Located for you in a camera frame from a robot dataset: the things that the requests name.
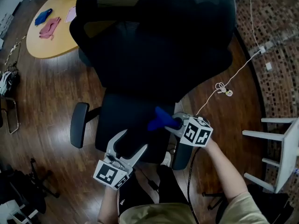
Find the blue object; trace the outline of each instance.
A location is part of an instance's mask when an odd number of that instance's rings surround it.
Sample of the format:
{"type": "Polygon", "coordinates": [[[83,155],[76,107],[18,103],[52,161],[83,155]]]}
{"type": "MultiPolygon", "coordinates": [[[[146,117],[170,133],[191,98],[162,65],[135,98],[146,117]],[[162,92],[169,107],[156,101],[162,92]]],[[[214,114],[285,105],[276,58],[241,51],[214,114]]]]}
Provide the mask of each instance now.
{"type": "Polygon", "coordinates": [[[46,21],[47,17],[52,13],[53,9],[50,8],[47,11],[41,12],[38,17],[36,18],[35,25],[39,25],[46,21]]]}
{"type": "Polygon", "coordinates": [[[164,126],[179,128],[180,124],[160,107],[157,106],[155,108],[155,113],[157,117],[148,123],[148,131],[164,128],[164,126]]]}

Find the white cable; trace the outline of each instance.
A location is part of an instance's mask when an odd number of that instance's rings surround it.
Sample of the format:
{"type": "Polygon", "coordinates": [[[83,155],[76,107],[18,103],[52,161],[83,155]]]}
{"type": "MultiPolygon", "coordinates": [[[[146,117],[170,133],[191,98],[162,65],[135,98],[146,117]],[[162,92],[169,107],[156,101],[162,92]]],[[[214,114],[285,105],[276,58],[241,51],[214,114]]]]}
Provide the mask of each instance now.
{"type": "Polygon", "coordinates": [[[251,61],[251,59],[253,57],[255,57],[258,53],[260,53],[260,51],[256,52],[229,80],[226,84],[223,84],[222,82],[216,83],[215,85],[215,90],[213,91],[213,93],[210,95],[210,97],[207,99],[207,101],[205,102],[205,104],[198,110],[198,112],[196,113],[196,115],[199,114],[199,112],[201,111],[201,109],[203,107],[205,107],[205,105],[209,102],[209,99],[214,95],[214,93],[216,91],[219,91],[218,93],[225,93],[227,96],[232,96],[233,92],[231,90],[226,89],[225,87],[228,85],[228,83],[239,73],[240,70],[242,70],[249,61],[251,61]]]}
{"type": "Polygon", "coordinates": [[[257,46],[258,46],[258,49],[260,49],[260,45],[257,43],[257,40],[256,40],[256,34],[255,34],[255,32],[254,32],[253,17],[252,17],[252,3],[251,3],[251,0],[250,0],[250,18],[251,18],[251,26],[252,26],[253,37],[254,37],[254,40],[256,41],[256,44],[257,44],[257,46]]]}

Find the wooden floor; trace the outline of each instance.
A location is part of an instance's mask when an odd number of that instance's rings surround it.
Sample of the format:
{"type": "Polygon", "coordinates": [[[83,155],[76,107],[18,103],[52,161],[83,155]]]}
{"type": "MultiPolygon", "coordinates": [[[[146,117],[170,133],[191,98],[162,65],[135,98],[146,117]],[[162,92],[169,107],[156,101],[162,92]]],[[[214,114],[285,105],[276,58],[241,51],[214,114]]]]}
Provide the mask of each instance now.
{"type": "MultiPolygon", "coordinates": [[[[5,38],[4,49],[0,51],[0,68],[12,45],[22,38],[32,18],[46,0],[25,0],[5,38]]],[[[241,47],[234,37],[230,46],[234,60],[230,68],[200,84],[182,100],[185,112],[195,114],[214,90],[216,82],[227,82],[245,63],[241,47]]],[[[59,199],[46,197],[46,214],[40,215],[43,224],[82,224],[95,220],[98,214],[103,187],[93,178],[98,159],[103,153],[94,147],[97,120],[86,127],[85,144],[76,149],[70,144],[70,123],[77,102],[84,101],[95,108],[101,105],[105,89],[93,70],[78,59],[75,50],[63,56],[48,60],[33,58],[21,44],[18,68],[21,83],[15,99],[18,102],[20,129],[10,135],[7,127],[0,129],[0,159],[13,168],[30,171],[29,160],[34,157],[38,166],[54,172],[51,183],[61,196],[59,199]]],[[[224,154],[239,172],[262,176],[262,140],[242,136],[243,129],[261,131],[261,112],[256,87],[248,67],[245,67],[231,82],[232,97],[215,94],[202,110],[201,115],[210,120],[214,128],[213,138],[224,154]]],[[[158,182],[152,164],[139,164],[149,176],[158,182]]],[[[176,171],[181,189],[186,194],[186,180],[189,169],[176,171]]],[[[142,186],[150,192],[154,201],[155,192],[146,184],[145,178],[137,171],[142,186]]],[[[216,210],[209,212],[210,198],[203,198],[202,192],[221,191],[216,172],[204,150],[200,150],[194,163],[191,196],[194,209],[201,223],[214,223],[216,210]]]]}

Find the shoe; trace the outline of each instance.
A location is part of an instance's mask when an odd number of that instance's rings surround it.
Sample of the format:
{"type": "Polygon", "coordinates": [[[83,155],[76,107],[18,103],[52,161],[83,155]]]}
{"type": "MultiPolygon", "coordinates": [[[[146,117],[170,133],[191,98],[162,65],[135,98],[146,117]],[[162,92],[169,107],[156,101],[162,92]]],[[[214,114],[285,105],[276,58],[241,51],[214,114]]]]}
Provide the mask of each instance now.
{"type": "Polygon", "coordinates": [[[171,163],[171,155],[169,152],[166,152],[164,160],[160,165],[165,165],[165,166],[170,167],[170,163],[171,163]]]}

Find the metal chair leg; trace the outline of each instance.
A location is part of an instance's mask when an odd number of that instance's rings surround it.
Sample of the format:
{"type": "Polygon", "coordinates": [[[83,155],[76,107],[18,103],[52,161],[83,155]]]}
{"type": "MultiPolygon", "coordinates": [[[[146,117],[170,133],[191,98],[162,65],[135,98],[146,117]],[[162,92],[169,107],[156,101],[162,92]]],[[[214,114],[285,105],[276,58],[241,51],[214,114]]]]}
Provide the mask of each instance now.
{"type": "Polygon", "coordinates": [[[10,101],[12,101],[12,102],[14,103],[15,117],[16,117],[16,120],[17,120],[17,128],[14,129],[13,131],[11,131],[10,128],[9,128],[10,125],[9,125],[9,121],[8,121],[8,113],[7,113],[7,110],[5,110],[5,109],[1,109],[1,110],[3,110],[3,111],[5,112],[5,114],[6,114],[6,121],[7,121],[7,126],[8,126],[8,132],[9,132],[9,134],[13,134],[13,133],[16,132],[16,131],[19,129],[19,127],[20,127],[19,118],[18,118],[18,111],[17,111],[17,104],[16,104],[16,102],[15,102],[15,100],[14,100],[13,98],[0,97],[0,99],[10,100],[10,101]]]}

